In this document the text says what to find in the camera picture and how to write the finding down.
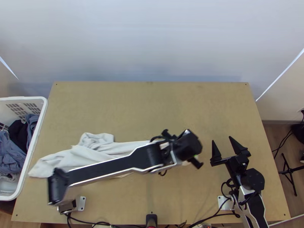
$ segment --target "laundry basket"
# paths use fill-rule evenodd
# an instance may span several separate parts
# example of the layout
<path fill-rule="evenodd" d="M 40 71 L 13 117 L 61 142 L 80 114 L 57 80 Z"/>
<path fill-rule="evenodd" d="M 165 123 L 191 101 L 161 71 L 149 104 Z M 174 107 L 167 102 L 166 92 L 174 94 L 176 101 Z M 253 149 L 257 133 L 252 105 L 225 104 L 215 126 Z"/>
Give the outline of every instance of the laundry basket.
<path fill-rule="evenodd" d="M 8 127 L 15 120 L 24 120 L 24 116 L 26 114 L 39 115 L 19 180 L 16 182 L 8 182 L 0 179 L 0 201 L 13 200 L 20 194 L 22 190 L 47 106 L 48 100 L 44 97 L 0 98 L 0 130 L 8 130 Z"/>

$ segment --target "wooden floor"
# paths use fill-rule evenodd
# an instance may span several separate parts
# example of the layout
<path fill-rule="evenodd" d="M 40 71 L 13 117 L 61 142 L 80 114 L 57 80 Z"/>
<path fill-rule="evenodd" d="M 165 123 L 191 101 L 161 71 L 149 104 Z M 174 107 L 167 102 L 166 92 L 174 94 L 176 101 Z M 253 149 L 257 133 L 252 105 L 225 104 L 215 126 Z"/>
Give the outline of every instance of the wooden floor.
<path fill-rule="evenodd" d="M 265 132 L 272 150 L 276 149 L 281 140 L 286 136 L 290 130 L 288 124 L 264 124 Z M 280 149 L 275 163 L 279 171 L 283 169 L 283 158 L 281 153 L 284 153 L 291 168 L 303 165 L 299 162 L 300 157 L 304 153 L 304 145 L 301 144 L 294 136 L 291 136 L 286 141 L 285 145 Z M 304 214 L 304 170 L 293 173 L 294 182 L 298 196 L 294 196 L 292 185 L 283 175 L 280 175 L 281 183 L 284 189 L 286 200 L 288 203 L 291 217 L 299 214 Z M 0 224 L 4 228 L 67 228 L 66 224 L 40 224 L 40 223 L 25 223 L 25 222 L 11 222 L 11 216 L 7 214 L 0 214 Z M 243 224 L 213 224 L 215 227 L 231 227 L 243 228 Z M 72 225 L 73 228 L 89 228 L 90 225 Z M 300 228 L 304 227 L 304 217 L 294 219 L 276 226 L 275 228 Z"/>

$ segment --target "white wall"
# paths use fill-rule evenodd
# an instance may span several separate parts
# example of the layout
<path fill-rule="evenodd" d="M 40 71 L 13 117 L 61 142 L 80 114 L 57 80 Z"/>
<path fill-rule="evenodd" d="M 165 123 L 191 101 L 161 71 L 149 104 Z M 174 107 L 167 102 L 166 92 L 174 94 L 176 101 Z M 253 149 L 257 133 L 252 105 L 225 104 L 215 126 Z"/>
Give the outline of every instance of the white wall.
<path fill-rule="evenodd" d="M 25 94 L 21 83 L 0 62 L 0 97 L 23 96 Z"/>
<path fill-rule="evenodd" d="M 256 102 L 262 120 L 299 120 L 304 108 L 304 54 Z"/>
<path fill-rule="evenodd" d="M 257 98 L 304 47 L 298 0 L 14 0 L 0 56 L 28 95 L 54 80 L 248 81 Z"/>

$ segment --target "black cable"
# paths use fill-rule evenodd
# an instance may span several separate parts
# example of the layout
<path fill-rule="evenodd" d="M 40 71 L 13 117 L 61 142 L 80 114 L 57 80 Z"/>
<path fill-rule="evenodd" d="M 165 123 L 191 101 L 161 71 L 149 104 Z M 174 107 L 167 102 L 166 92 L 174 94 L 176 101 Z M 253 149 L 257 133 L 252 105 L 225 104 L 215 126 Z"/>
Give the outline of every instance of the black cable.
<path fill-rule="evenodd" d="M 230 199 L 228 196 L 226 196 L 223 192 L 223 186 L 226 184 L 226 182 L 222 183 L 221 185 L 221 192 L 222 192 L 222 195 L 226 198 L 226 199 Z"/>
<path fill-rule="evenodd" d="M 252 193 L 247 199 L 245 199 L 244 201 L 242 201 L 242 202 L 239 202 L 239 205 L 245 205 L 249 200 L 251 200 L 253 197 L 255 197 L 256 196 L 256 194 L 257 194 L 257 192 L 254 192 L 254 193 Z"/>
<path fill-rule="evenodd" d="M 82 221 L 82 220 L 79 220 L 79 219 L 76 219 L 76 218 L 73 218 L 71 216 L 72 213 L 68 213 L 67 215 L 65 214 L 65 216 L 67 217 L 67 224 L 68 224 L 68 227 L 71 228 L 71 225 L 70 225 L 70 219 L 72 220 L 75 220 L 77 222 L 80 222 L 80 223 L 84 223 L 84 224 L 90 224 L 90 225 L 93 225 L 92 228 L 96 225 L 104 225 L 104 226 L 111 226 L 110 223 L 108 222 L 103 222 L 103 221 L 100 221 L 100 222 L 86 222 L 86 221 Z"/>
<path fill-rule="evenodd" d="M 285 141 L 283 142 L 283 141 L 281 141 L 281 143 L 283 142 L 283 144 L 281 145 L 281 143 L 280 143 L 280 145 L 281 146 L 279 146 L 275 151 L 277 151 L 276 152 L 276 154 L 274 155 L 274 159 L 276 158 L 276 156 L 277 156 L 277 154 L 278 154 L 278 152 L 279 152 L 279 150 L 284 146 L 284 144 L 285 144 L 285 142 L 287 141 L 287 139 L 292 135 L 293 133 L 290 133 L 289 135 L 287 135 L 286 137 L 285 137 Z"/>
<path fill-rule="evenodd" d="M 303 118 L 302 118 L 300 124 L 302 124 L 303 121 L 304 121 L 304 110 L 302 110 L 301 113 L 303 114 Z M 290 131 L 287 133 L 287 135 L 286 135 L 286 136 L 282 139 L 282 141 L 280 142 L 279 147 L 278 147 L 277 149 L 275 149 L 275 150 L 272 151 L 272 152 L 275 152 L 275 151 L 276 151 L 276 154 L 275 154 L 275 156 L 274 156 L 274 159 L 276 158 L 276 156 L 277 156 L 279 150 L 284 146 L 286 140 L 287 140 L 292 134 L 293 134 L 293 133 L 292 133 L 291 130 L 290 130 Z"/>
<path fill-rule="evenodd" d="M 71 225 L 70 225 L 70 221 L 69 221 L 69 220 L 70 220 L 69 215 L 70 215 L 70 213 L 69 213 L 69 214 L 67 215 L 67 217 L 66 217 L 66 221 L 67 221 L 66 223 L 68 224 L 68 227 L 69 227 L 69 228 L 72 228 Z"/>
<path fill-rule="evenodd" d="M 164 173 L 159 172 L 158 174 L 163 177 L 164 175 L 166 175 L 166 173 L 167 173 L 167 170 L 165 170 Z"/>
<path fill-rule="evenodd" d="M 223 187 L 224 185 L 226 184 L 229 188 L 231 188 L 231 191 L 233 191 L 233 188 L 234 188 L 234 184 L 230 184 L 230 182 L 232 181 L 232 179 L 228 179 L 226 182 L 222 183 L 221 185 L 221 192 L 222 192 L 222 195 L 226 198 L 226 199 L 230 199 L 228 196 L 226 196 L 223 192 Z"/>
<path fill-rule="evenodd" d="M 217 212 L 216 212 L 214 215 L 212 215 L 212 216 L 210 216 L 210 217 L 208 217 L 208 218 L 202 219 L 202 220 L 200 220 L 200 221 L 197 221 L 196 223 L 193 223 L 192 225 L 188 226 L 188 228 L 192 228 L 192 227 L 194 227 L 194 226 L 196 226 L 196 225 L 198 225 L 198 224 L 203 223 L 204 221 L 207 221 L 207 220 L 209 220 L 209 219 L 212 219 L 212 218 L 218 217 L 218 216 L 234 215 L 235 217 L 240 218 L 240 215 L 239 215 L 239 214 L 236 214 L 234 211 L 232 211 L 232 213 L 219 214 L 219 215 L 218 215 L 218 213 L 219 213 L 220 210 L 222 209 L 223 205 L 224 205 L 228 200 L 230 200 L 230 199 L 226 199 L 226 200 L 221 204 L 220 208 L 217 210 Z"/>

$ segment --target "tabletop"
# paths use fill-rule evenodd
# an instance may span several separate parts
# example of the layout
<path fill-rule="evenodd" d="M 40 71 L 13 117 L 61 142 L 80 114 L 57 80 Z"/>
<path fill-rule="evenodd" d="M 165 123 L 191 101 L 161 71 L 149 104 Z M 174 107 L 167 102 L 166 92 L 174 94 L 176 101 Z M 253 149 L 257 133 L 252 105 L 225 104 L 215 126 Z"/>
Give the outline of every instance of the tabletop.
<path fill-rule="evenodd" d="M 266 220 L 290 218 L 283 188 L 248 83 L 215 82 L 56 82 L 30 168 L 36 161 L 76 145 L 84 132 L 110 133 L 116 142 L 149 140 L 164 129 L 195 133 L 203 145 L 201 169 L 192 165 L 157 174 L 133 173 L 82 188 L 85 210 L 73 217 L 111 224 L 144 224 L 155 213 L 159 224 L 193 223 L 213 215 L 221 184 L 230 178 L 225 165 L 211 167 L 211 141 L 222 157 L 234 155 L 229 136 L 248 147 L 249 168 L 265 177 Z M 48 204 L 47 181 L 27 177 L 13 221 L 66 223 Z M 241 222 L 235 216 L 210 223 Z"/>

